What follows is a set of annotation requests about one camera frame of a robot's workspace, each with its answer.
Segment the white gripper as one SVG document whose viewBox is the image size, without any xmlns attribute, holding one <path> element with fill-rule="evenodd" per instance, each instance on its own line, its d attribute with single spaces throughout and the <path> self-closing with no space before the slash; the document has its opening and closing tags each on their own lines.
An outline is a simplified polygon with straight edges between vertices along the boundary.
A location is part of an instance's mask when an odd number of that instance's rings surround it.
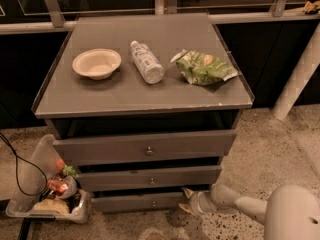
<svg viewBox="0 0 320 240">
<path fill-rule="evenodd" d="M 183 187 L 185 196 L 189 199 L 188 204 L 179 203 L 178 206 L 185 212 L 201 216 L 207 213 L 213 213 L 216 211 L 216 206 L 211 200 L 210 193 L 208 191 L 196 191 Z"/>
</svg>

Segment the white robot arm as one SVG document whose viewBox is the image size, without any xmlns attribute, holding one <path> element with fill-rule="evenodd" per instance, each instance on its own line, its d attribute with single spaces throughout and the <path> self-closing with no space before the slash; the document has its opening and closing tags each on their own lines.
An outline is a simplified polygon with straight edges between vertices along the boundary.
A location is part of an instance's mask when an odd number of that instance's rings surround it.
<svg viewBox="0 0 320 240">
<path fill-rule="evenodd" d="M 179 207 L 192 215 L 239 211 L 264 226 L 264 240 L 320 240 L 320 199 L 298 185 L 276 188 L 267 201 L 223 184 L 209 191 L 183 191 L 187 202 Z"/>
</svg>

